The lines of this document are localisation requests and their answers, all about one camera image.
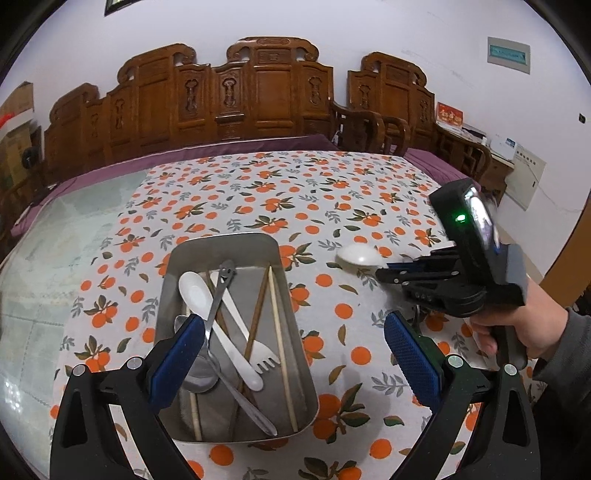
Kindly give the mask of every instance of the carved wooden panel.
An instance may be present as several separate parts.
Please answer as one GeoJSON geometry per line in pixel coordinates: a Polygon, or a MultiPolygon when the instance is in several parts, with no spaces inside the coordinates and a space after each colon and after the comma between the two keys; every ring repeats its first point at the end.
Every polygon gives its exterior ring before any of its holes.
{"type": "Polygon", "coordinates": [[[331,137],[332,68],[293,37],[248,37],[219,67],[184,44],[142,53],[99,98],[84,84],[56,102],[46,157],[61,179],[170,148],[220,140],[324,133],[331,137]]]}
{"type": "Polygon", "coordinates": [[[411,145],[428,150],[433,136],[435,97],[427,76],[414,63],[381,52],[361,61],[361,71],[349,72],[349,105],[406,120],[411,145]]]}
{"type": "Polygon", "coordinates": [[[373,72],[349,72],[349,105],[362,110],[378,111],[377,75],[373,72]]]}
{"type": "Polygon", "coordinates": [[[98,96],[95,85],[84,83],[61,97],[51,109],[51,125],[45,139],[47,168],[52,180],[65,180],[85,172],[82,109],[98,96]]]}

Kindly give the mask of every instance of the orange print tablecloth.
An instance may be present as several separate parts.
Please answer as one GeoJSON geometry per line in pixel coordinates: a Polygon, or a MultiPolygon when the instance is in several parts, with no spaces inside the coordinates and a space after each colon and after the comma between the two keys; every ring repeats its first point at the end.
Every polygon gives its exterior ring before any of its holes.
{"type": "MultiPolygon", "coordinates": [[[[64,331],[71,347],[60,352],[51,415],[57,415],[76,364],[115,369],[150,351],[163,275],[176,245],[263,231],[281,245],[320,396],[319,418],[287,442],[177,442],[180,451],[206,480],[390,478],[431,414],[417,404],[382,332],[387,312],[408,313],[409,306],[396,287],[378,284],[371,270],[339,268],[335,252],[363,242],[391,261],[428,254],[446,239],[427,200],[436,188],[402,158],[358,153],[227,155],[155,168],[102,242],[73,301],[64,331]],[[345,398],[356,404],[354,412],[343,411],[345,398]]],[[[485,366],[462,320],[431,316],[423,331],[444,353],[485,366]]],[[[528,387],[532,396],[538,388],[528,387]]],[[[456,469],[476,415],[473,406],[441,476],[456,469]]],[[[131,465],[147,477],[120,411],[114,417],[131,465]]]]}

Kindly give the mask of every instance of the stainless steel tray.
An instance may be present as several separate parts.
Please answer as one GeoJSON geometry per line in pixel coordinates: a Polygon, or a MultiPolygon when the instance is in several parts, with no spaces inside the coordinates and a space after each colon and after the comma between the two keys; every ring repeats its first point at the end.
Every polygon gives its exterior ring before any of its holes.
{"type": "MultiPolygon", "coordinates": [[[[204,274],[217,270],[224,260],[234,261],[236,276],[229,287],[238,310],[247,327],[250,327],[252,315],[263,275],[268,266],[272,266],[275,275],[277,302],[280,314],[281,332],[283,335],[286,366],[290,382],[291,396],[295,408],[298,431],[310,425],[318,412],[318,397],[310,368],[306,361],[301,343],[300,333],[291,308],[291,297],[285,272],[281,265],[279,245],[275,239],[264,233],[248,232],[217,235],[188,240],[177,246],[170,255],[168,270],[164,277],[160,294],[160,307],[156,321],[155,340],[174,335],[174,319],[184,314],[183,301],[178,292],[178,279],[186,271],[204,274]]],[[[225,306],[222,314],[228,326],[232,342],[244,352],[246,341],[240,333],[225,306]]],[[[261,312],[256,339],[267,345],[278,355],[275,323],[271,308],[269,288],[261,312]]],[[[238,385],[239,377],[234,370],[226,352],[222,349],[216,336],[212,334],[212,351],[217,356],[222,371],[234,385],[238,385]]],[[[276,366],[263,372],[265,387],[253,393],[258,408],[277,427],[278,437],[294,434],[287,410],[281,367],[276,366]]],[[[173,404],[160,412],[160,420],[168,434],[175,440],[195,442],[196,433],[193,426],[194,417],[191,413],[190,395],[185,389],[179,390],[173,404]]],[[[209,392],[196,395],[199,412],[199,423],[203,442],[232,443],[257,442],[268,440],[268,437],[254,425],[246,414],[240,410],[235,421],[233,434],[230,432],[234,423],[236,403],[221,382],[209,392]]]]}

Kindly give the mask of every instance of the white wall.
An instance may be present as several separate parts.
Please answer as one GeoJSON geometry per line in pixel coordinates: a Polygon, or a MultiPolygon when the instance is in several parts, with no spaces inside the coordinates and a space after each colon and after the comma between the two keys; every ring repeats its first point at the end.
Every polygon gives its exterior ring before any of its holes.
{"type": "Polygon", "coordinates": [[[578,218],[591,184],[591,87],[558,35],[522,0],[143,0],[103,17],[105,0],[67,1],[33,36],[0,86],[0,102],[23,80],[35,84],[40,124],[83,82],[101,94],[133,55],[182,42],[200,63],[222,64],[228,46],[253,35],[310,40],[335,68],[346,102],[346,72],[378,50],[417,63],[436,99],[465,121],[510,133],[546,160],[541,191],[527,211],[505,197],[499,218],[534,264],[547,271],[578,218]],[[486,63],[488,36],[531,45],[531,75],[486,63]],[[590,122],[578,122],[579,112],[590,122]]]}

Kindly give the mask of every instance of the silver screw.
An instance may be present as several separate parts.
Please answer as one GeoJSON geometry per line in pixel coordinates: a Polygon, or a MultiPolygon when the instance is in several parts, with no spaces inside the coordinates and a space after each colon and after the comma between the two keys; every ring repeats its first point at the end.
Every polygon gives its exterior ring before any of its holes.
{"type": "Polygon", "coordinates": [[[136,370],[137,368],[142,366],[142,359],[138,356],[130,358],[127,360],[127,368],[130,370],[136,370]]]}
{"type": "Polygon", "coordinates": [[[86,367],[82,364],[80,365],[76,365],[73,369],[72,369],[72,375],[74,375],[75,377],[79,377],[81,376],[84,372],[86,371],[86,367]]]}
{"type": "Polygon", "coordinates": [[[505,372],[507,372],[508,375],[517,375],[517,369],[514,365],[506,364],[504,370],[505,372]]]}
{"type": "Polygon", "coordinates": [[[450,364],[454,368],[460,368],[464,364],[464,360],[462,360],[461,356],[451,355],[447,359],[447,363],[450,364]]]}

